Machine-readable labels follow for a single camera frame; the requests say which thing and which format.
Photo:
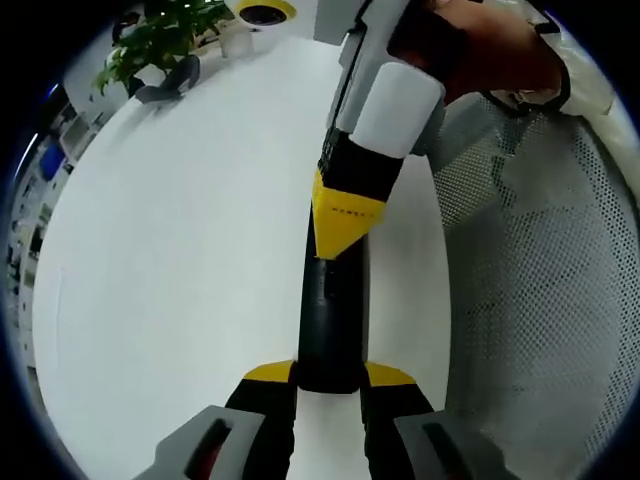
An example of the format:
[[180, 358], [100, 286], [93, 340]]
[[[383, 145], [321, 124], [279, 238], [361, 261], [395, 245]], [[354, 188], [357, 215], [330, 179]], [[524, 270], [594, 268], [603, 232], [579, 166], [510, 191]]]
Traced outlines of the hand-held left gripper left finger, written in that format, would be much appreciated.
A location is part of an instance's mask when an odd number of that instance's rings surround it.
[[294, 451], [296, 362], [260, 365], [226, 404], [211, 405], [161, 440], [139, 479], [284, 479]]

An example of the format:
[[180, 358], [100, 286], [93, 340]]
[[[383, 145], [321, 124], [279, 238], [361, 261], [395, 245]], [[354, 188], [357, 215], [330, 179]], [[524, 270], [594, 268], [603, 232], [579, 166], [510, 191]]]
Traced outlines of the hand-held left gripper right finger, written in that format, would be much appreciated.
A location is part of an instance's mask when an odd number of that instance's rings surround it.
[[455, 416], [436, 411], [404, 371], [364, 364], [364, 453], [373, 479], [503, 479], [502, 451]]

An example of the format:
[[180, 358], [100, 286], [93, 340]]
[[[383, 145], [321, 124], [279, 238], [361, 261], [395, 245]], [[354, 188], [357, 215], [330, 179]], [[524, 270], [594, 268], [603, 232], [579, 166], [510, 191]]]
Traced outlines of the person's right hand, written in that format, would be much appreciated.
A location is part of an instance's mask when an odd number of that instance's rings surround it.
[[494, 91], [550, 100], [560, 93], [565, 73], [534, 26], [476, 1], [411, 1], [387, 52], [435, 78], [446, 105]]

